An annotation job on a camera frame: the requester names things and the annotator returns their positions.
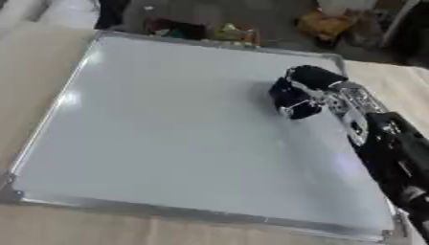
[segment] robotic hand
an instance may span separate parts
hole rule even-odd
[[[271,87],[276,109],[290,120],[327,107],[381,190],[429,244],[429,141],[365,87],[314,66],[287,71]]]

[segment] white fabric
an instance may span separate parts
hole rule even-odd
[[[0,35],[25,20],[36,20],[46,10],[45,0],[9,0],[0,11]]]
[[[91,0],[55,0],[39,22],[71,28],[93,29],[99,12]]]

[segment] whiteboard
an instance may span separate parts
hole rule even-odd
[[[290,122],[268,99],[286,69],[304,64],[339,72],[317,55],[103,35],[18,158],[13,188],[333,234],[392,230],[339,122],[327,111]]]

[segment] whiteboard frame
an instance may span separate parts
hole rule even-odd
[[[14,180],[16,178],[19,178],[19,176],[17,176],[16,173],[19,171],[20,168],[24,166],[22,164],[23,157],[27,154],[29,149],[34,144],[45,122],[47,122],[47,120],[55,112],[55,108],[59,104],[59,98],[61,98],[61,96],[67,91],[69,85],[72,83],[75,76],[78,75],[80,70],[85,66],[87,58],[93,51],[94,46],[100,41],[101,38],[106,36],[119,36],[124,38],[131,38],[131,39],[155,40],[160,42],[179,43],[179,44],[187,44],[187,45],[194,45],[194,46],[212,47],[212,48],[218,48],[218,49],[246,50],[249,52],[325,58],[325,59],[330,59],[332,62],[334,62],[335,65],[342,72],[342,75],[344,76],[347,75],[343,59],[339,55],[335,55],[335,54],[315,54],[315,53],[294,52],[294,51],[288,51],[288,50],[267,49],[267,48],[256,48],[256,49],[244,48],[241,46],[225,45],[225,44],[216,43],[216,42],[190,41],[190,40],[176,39],[176,38],[98,31],[95,34],[94,39],[89,44],[79,64],[75,68],[75,71],[70,76],[70,78],[66,82],[61,92],[54,99],[54,102],[52,103],[52,105],[48,108],[47,112],[43,116],[39,125],[34,130],[32,136],[29,138],[29,140],[24,144],[24,146],[20,150],[16,159],[12,163],[10,169],[4,174],[1,174],[0,172],[0,202],[1,203],[19,204],[19,205],[46,205],[46,206],[86,209],[86,210],[92,210],[97,212],[113,212],[113,213],[131,214],[131,215],[162,215],[162,216],[172,216],[172,217],[181,217],[181,218],[196,218],[196,219],[204,219],[204,220],[221,222],[221,223],[234,222],[234,223],[247,223],[247,224],[254,223],[254,224],[265,224],[265,225],[266,224],[278,225],[278,226],[285,226],[291,231],[304,232],[305,234],[316,234],[316,235],[323,235],[323,236],[329,236],[329,237],[345,238],[345,239],[351,239],[351,240],[374,241],[374,242],[379,242],[384,240],[386,236],[392,232],[392,231],[382,231],[381,234],[379,234],[379,233],[375,233],[374,230],[370,230],[370,229],[353,229],[353,228],[344,227],[340,225],[330,225],[330,224],[315,223],[315,222],[302,222],[302,221],[286,220],[286,219],[280,219],[280,218],[267,218],[262,216],[252,216],[252,215],[245,215],[245,214],[207,212],[207,211],[180,209],[180,208],[172,208],[172,207],[160,207],[160,206],[151,206],[151,205],[144,205],[144,204],[97,200],[92,198],[79,198],[79,197],[69,197],[69,196],[60,196],[60,195],[43,195],[43,194],[27,193],[19,189],[13,189],[12,184]]]

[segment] beige tablecloth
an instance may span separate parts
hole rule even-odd
[[[94,32],[24,23],[0,40],[0,167],[5,169],[70,77]],[[429,136],[425,70],[347,61],[350,78],[370,88]],[[0,206],[0,244],[370,244],[293,233],[43,207]]]

